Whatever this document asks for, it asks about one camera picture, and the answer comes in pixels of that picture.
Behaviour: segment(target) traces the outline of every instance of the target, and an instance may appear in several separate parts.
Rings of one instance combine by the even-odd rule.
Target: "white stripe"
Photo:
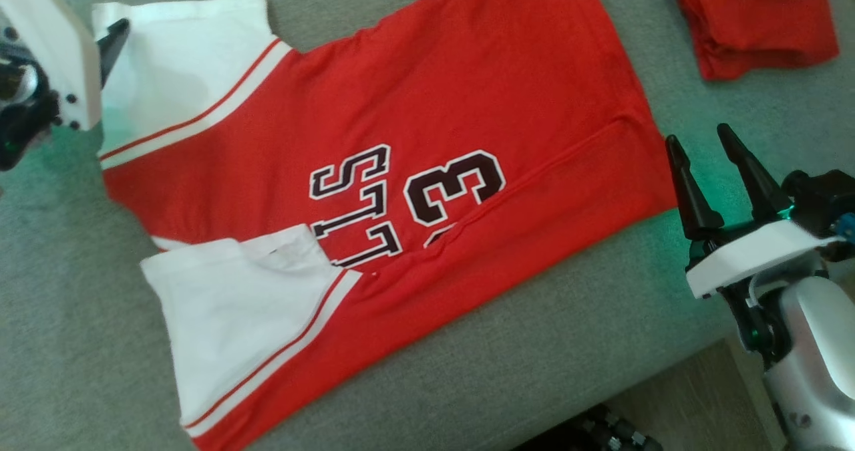
[[[253,391],[257,390],[257,388],[267,381],[279,368],[282,367],[282,365],[284,365],[284,363],[287,363],[292,357],[302,351],[306,345],[314,341],[318,334],[321,333],[323,327],[327,322],[329,322],[329,318],[333,316],[333,312],[335,312],[336,308],[338,308],[341,302],[344,301],[347,293],[350,292],[354,284],[356,284],[361,277],[361,273],[357,271],[344,272],[345,274],[342,276],[339,284],[334,287],[332,292],[330,292],[329,298],[327,298],[327,301],[324,302],[323,308],[318,312],[317,319],[312,323],[309,331],[306,332],[306,334],[298,341],[294,342],[294,344],[291,344],[291,346],[284,350],[283,353],[267,363],[266,366],[260,368],[256,375],[248,380],[243,386],[238,388],[235,393],[220,403],[216,410],[211,412],[207,418],[191,428],[184,428],[187,431],[187,434],[192,438],[198,438],[199,436],[204,435],[204,433],[208,432],[217,423],[219,423],[220,420],[225,418],[229,412],[232,412],[233,409],[237,408],[244,399],[247,399]]]
[[[276,68],[276,65],[278,65],[290,51],[291,47],[287,43],[281,41],[276,43],[275,46],[270,49],[268,54],[265,55],[265,58],[263,58],[262,61],[260,61],[253,71],[246,77],[246,80],[244,80],[243,83],[235,89],[232,95],[227,98],[225,102],[217,106],[210,114],[205,116],[204,119],[197,120],[190,125],[177,128],[171,132],[167,132],[167,134],[161,135],[160,137],[137,144],[137,146],[132,146],[127,150],[123,150],[123,152],[110,156],[109,158],[105,158],[101,161],[101,168],[111,168],[125,164],[125,162],[130,162],[135,158],[146,155],[147,153],[155,152],[155,150],[170,146],[171,144],[177,143],[185,138],[193,137],[193,135],[201,134],[201,132],[217,125],[217,123],[237,110],[238,107],[243,104],[246,99],[250,97],[257,88],[259,88],[260,85],[262,85],[269,74]]]
[[[152,241],[154,241],[155,246],[158,246],[158,249],[162,249],[163,251],[174,251],[175,249],[180,249],[181,247],[190,246],[190,244],[187,244],[186,242],[173,241],[171,239],[166,239],[155,235],[152,235]]]

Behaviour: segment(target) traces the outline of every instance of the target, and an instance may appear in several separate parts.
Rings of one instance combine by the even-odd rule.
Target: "clothing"
[[[263,0],[94,15],[99,29],[132,22],[104,89],[104,182],[167,251],[144,272],[179,388],[192,387],[181,424],[204,450],[243,448],[392,351],[675,205],[599,0],[419,0],[307,53],[270,34]],[[274,330],[233,353],[229,336],[255,329]],[[202,368],[228,371],[184,372]]]
[[[840,52],[828,0],[680,0],[707,80],[808,67]]]

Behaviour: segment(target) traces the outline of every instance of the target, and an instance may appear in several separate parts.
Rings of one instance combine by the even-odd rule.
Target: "blue connector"
[[[849,241],[850,244],[855,244],[855,214],[851,212],[843,214],[840,220],[837,220],[834,232],[837,232],[837,235]]]

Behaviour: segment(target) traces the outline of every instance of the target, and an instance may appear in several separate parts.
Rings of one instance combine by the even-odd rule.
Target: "gray tablecloth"
[[[96,1],[68,0],[88,19]],[[308,50],[413,0],[270,0]],[[855,173],[855,7],[832,0],[842,56],[708,84],[676,0],[603,0],[664,134],[729,220],[749,216],[715,137],[730,122],[776,178]],[[0,174],[0,448],[191,449],[159,302],[138,261],[156,252],[108,201],[101,132],[55,132]],[[675,211],[642,222],[394,354],[268,433],[256,449],[501,449],[732,331],[694,301]]]

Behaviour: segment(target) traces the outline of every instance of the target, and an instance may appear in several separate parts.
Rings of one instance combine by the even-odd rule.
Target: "folded red cloth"
[[[707,80],[808,67],[840,52],[828,0],[680,0]]]

